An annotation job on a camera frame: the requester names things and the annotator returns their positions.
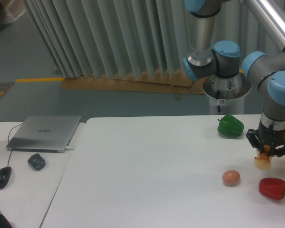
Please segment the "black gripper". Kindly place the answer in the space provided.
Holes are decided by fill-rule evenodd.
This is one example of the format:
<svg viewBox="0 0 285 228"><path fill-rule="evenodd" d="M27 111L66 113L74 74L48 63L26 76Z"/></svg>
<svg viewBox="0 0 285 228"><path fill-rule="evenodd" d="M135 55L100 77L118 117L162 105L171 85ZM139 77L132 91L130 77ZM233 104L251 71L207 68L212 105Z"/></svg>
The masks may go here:
<svg viewBox="0 0 285 228"><path fill-rule="evenodd" d="M275 122L269 119L269 122L260 120L257 130L249 129L246 138L253 148L264 151L265 144L270 145L271 157L282 157L285 155L285 125L282 122Z"/></svg>

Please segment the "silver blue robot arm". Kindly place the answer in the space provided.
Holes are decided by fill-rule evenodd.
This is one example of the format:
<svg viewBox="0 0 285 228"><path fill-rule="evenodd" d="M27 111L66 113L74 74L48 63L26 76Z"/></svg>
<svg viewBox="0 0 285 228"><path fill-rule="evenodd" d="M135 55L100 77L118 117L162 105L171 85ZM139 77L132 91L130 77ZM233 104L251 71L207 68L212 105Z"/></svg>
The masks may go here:
<svg viewBox="0 0 285 228"><path fill-rule="evenodd" d="M240 61L239 46L220 41L211 45L214 17L222 6L220 0L187 0L187 10L197 19L193 41L183 65L190 80L206 76L218 79L213 86L216 100L223 99L222 85L231 83L231 90L239 96L247 93L245 84L255 86L264 97L264 107L257 129L247 131L252 147L266 156L285 155L285 13L272 0L246 0L244 4L267 29L281 48L281 53L268 57L253 52Z"/></svg>

